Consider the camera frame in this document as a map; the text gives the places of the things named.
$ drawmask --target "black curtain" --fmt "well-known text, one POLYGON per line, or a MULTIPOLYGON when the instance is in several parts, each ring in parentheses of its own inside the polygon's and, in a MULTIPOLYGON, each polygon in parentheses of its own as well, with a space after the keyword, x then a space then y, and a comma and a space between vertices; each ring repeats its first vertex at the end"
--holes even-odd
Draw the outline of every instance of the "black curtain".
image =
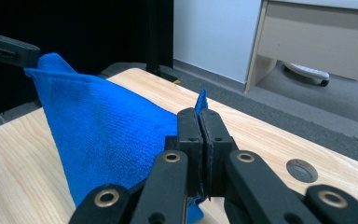
MULTIPOLYGON (((157 1, 158 60, 172 66, 173 0, 157 1)), ((145 1, 0 0, 0 35, 58 52, 79 73, 145 62, 145 1)), ((22 69, 0 63, 0 112, 37 99, 22 69)))

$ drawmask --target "wooden tabletop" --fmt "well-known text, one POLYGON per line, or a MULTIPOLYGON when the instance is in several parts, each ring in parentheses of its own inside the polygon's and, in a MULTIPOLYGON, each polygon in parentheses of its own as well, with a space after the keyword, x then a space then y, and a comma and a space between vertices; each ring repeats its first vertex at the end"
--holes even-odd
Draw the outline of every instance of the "wooden tabletop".
MULTIPOLYGON (((198 94, 130 69, 109 80, 173 113, 194 106, 198 94)), ((300 193, 310 185, 291 177, 286 163, 307 161, 327 184, 358 199, 358 161, 208 99, 240 149, 259 154, 284 183, 300 193)), ((205 202, 202 223, 227 223, 221 198, 205 202)), ((43 109, 0 126, 0 223, 67 223, 75 210, 43 109)))

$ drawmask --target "blue microfiber cloth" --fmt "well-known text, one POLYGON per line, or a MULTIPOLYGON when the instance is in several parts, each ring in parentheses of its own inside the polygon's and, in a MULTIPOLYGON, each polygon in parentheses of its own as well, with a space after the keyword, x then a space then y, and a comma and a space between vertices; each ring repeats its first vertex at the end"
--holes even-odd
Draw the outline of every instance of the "blue microfiber cloth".
MULTIPOLYGON (((78 74, 60 55, 25 68, 45 110, 76 206, 106 183, 130 189, 147 178, 165 136, 177 135, 176 115, 105 79, 78 74)), ((203 90, 198 113, 207 107, 203 90)), ((202 212, 189 205, 189 220, 202 212)))

